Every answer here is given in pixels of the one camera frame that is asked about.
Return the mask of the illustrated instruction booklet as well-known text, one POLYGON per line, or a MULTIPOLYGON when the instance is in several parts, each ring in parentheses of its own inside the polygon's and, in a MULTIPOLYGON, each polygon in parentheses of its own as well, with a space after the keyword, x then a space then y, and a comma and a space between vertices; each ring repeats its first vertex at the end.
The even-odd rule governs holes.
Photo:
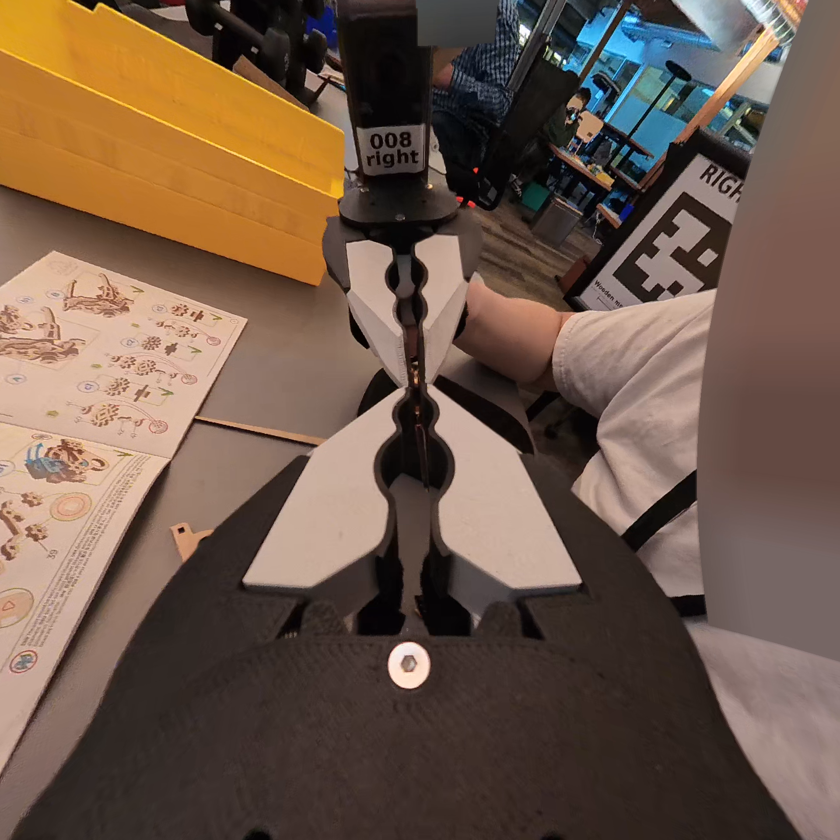
POLYGON ((57 251, 2 285, 2 770, 246 323, 57 251))

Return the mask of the wooden model part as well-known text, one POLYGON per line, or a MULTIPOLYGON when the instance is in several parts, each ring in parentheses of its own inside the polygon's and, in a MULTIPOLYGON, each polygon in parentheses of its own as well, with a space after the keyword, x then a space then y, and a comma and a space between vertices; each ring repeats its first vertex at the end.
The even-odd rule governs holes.
POLYGON ((426 386, 420 355, 419 328, 414 322, 404 324, 406 370, 408 378, 407 399, 417 453, 419 474, 426 490, 430 490, 428 464, 427 420, 425 417, 426 386))

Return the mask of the person's right forearm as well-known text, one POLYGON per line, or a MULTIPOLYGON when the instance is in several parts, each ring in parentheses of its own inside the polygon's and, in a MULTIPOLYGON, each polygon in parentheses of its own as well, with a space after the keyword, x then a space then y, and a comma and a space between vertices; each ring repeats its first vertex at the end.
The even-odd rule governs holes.
POLYGON ((536 301, 505 297, 474 275, 465 299, 465 324, 454 345, 520 385, 557 392, 553 350, 574 316, 536 301))

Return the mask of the black dumbbell set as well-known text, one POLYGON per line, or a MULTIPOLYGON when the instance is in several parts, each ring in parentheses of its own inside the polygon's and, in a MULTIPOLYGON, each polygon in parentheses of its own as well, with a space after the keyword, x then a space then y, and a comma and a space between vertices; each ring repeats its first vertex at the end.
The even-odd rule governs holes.
POLYGON ((327 36, 314 28, 324 1, 185 1, 187 21, 212 39, 212 61, 232 70, 246 58, 287 93, 300 98, 308 73, 319 74, 329 49, 327 36))

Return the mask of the thin wooden stick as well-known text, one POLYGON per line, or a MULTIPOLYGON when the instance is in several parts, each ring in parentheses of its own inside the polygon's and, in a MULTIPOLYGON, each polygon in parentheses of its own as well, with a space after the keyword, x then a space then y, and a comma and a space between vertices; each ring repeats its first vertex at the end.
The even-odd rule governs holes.
POLYGON ((194 416, 194 422, 214 426, 214 427, 221 427, 226 429, 231 429, 237 432, 242 432, 246 434, 254 434, 261 437, 267 438, 274 438, 286 441, 288 443, 293 443, 296 445, 303 445, 309 447, 318 447, 326 442, 324 437, 317 437, 311 436, 306 434, 298 434, 292 433, 285 430, 280 430, 272 427, 261 427, 255 425, 249 425, 245 423, 237 423, 232 421, 225 421, 222 419, 211 418, 207 416, 194 416))

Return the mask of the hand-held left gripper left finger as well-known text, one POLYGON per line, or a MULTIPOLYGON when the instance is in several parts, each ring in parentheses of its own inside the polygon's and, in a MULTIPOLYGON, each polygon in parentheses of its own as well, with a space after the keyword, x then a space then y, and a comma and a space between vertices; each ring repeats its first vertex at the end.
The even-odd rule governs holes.
POLYGON ((403 473, 403 389, 310 454, 242 583, 327 602, 359 634, 403 630, 403 565, 392 485, 403 473))

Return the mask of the grey waste bin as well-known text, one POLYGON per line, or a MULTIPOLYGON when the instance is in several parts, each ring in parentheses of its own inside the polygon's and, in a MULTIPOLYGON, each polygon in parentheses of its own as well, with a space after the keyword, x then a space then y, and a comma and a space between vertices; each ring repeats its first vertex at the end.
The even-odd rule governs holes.
POLYGON ((577 206, 552 194, 546 198, 528 226, 536 239, 559 250, 582 218, 582 211, 577 206))

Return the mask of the black textured pad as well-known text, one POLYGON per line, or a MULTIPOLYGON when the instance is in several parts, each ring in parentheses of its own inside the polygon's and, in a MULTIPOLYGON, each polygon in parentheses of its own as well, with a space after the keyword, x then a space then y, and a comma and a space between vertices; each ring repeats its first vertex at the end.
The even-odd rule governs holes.
MULTIPOLYGON (((504 408, 441 374, 434 381, 434 385, 518 451, 526 455, 534 454, 528 429, 504 408)), ((384 369, 378 370, 362 395, 356 416, 361 416, 394 391, 396 384, 389 374, 384 369)))

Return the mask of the stack of yellow plastic bins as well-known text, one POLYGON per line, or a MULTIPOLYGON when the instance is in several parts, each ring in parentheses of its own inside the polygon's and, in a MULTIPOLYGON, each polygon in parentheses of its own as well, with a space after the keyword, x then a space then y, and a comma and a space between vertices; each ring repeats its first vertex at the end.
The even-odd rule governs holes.
POLYGON ((2 2, 1 181, 310 286, 343 132, 129 17, 2 2))

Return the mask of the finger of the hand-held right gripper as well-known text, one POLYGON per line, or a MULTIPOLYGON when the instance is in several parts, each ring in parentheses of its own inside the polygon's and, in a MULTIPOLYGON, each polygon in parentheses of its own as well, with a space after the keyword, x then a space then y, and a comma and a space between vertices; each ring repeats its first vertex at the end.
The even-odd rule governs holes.
POLYGON ((411 252, 410 385, 433 383, 460 323, 468 290, 459 239, 432 235, 411 252))
POLYGON ((345 249, 350 277, 346 297, 353 320, 394 383, 408 386, 406 336, 388 281, 396 267, 393 251, 375 241, 353 241, 345 249))

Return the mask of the black white marker sign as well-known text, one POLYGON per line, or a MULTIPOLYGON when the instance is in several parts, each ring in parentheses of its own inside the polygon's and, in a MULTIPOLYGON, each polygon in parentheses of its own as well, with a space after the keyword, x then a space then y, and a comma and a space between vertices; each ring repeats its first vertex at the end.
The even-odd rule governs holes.
POLYGON ((672 143, 653 184, 582 268, 562 278, 574 311, 610 311, 718 286, 751 158, 707 129, 672 143))

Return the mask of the flat wooden bracket part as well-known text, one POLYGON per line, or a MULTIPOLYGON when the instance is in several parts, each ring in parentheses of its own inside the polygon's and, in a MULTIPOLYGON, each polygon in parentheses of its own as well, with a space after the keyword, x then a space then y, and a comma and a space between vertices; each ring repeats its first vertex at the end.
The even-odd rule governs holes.
POLYGON ((185 563, 193 556, 200 542, 210 537, 214 530, 207 529, 195 532, 189 523, 184 521, 171 526, 170 532, 175 542, 176 551, 181 561, 185 563))

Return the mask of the black floor lamp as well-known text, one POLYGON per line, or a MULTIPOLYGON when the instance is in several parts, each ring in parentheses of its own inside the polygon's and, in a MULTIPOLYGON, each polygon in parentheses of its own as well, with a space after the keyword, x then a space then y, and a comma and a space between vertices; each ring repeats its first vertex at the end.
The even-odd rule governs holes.
POLYGON ((686 127, 677 111, 691 91, 688 70, 668 59, 663 68, 644 68, 605 118, 604 167, 612 185, 601 204, 615 215, 652 181, 669 146, 686 127))

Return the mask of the black office chair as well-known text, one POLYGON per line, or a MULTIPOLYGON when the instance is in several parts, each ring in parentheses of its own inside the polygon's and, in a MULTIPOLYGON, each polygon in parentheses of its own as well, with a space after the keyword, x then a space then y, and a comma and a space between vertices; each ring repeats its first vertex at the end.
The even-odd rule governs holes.
POLYGON ((485 156, 474 171, 448 175, 459 204, 494 210, 511 175, 522 163, 543 125, 565 110, 581 85, 581 77, 545 58, 534 60, 520 88, 512 95, 504 120, 491 132, 485 156))

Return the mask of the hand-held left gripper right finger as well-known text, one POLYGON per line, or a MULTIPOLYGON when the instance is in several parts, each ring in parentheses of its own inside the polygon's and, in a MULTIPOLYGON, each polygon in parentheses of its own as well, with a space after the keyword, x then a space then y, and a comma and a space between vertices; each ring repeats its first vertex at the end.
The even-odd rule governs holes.
POLYGON ((437 499, 446 591, 474 626, 495 603, 568 595, 582 578, 522 460, 522 453, 435 385, 434 437, 452 459, 437 499))

